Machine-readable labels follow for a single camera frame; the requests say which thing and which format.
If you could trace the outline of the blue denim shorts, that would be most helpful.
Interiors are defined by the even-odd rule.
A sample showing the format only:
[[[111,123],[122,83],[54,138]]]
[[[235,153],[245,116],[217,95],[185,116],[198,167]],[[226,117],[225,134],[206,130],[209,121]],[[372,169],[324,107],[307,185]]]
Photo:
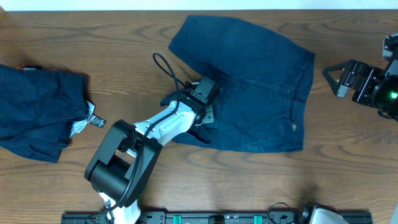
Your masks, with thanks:
[[[220,86],[214,122],[174,138],[219,150],[301,151],[315,54],[265,27],[220,16],[188,16],[169,50]]]

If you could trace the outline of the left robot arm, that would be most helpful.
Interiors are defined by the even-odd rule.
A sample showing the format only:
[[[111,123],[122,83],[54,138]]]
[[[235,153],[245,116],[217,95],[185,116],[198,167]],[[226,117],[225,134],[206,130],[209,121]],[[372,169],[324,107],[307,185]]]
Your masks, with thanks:
[[[210,97],[184,96],[160,113],[138,123],[124,120],[109,129],[85,171],[104,200],[104,211],[87,223],[135,223],[141,211],[137,199],[147,185],[162,148],[211,116]]]

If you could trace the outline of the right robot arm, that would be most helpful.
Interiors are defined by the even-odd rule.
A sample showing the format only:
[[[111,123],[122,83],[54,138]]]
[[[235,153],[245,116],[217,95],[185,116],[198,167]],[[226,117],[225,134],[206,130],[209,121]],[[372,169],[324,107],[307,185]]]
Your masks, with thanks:
[[[397,60],[389,62],[384,70],[348,60],[324,68],[322,75],[335,96],[344,98],[352,89],[353,102],[377,109],[383,118],[397,120]]]

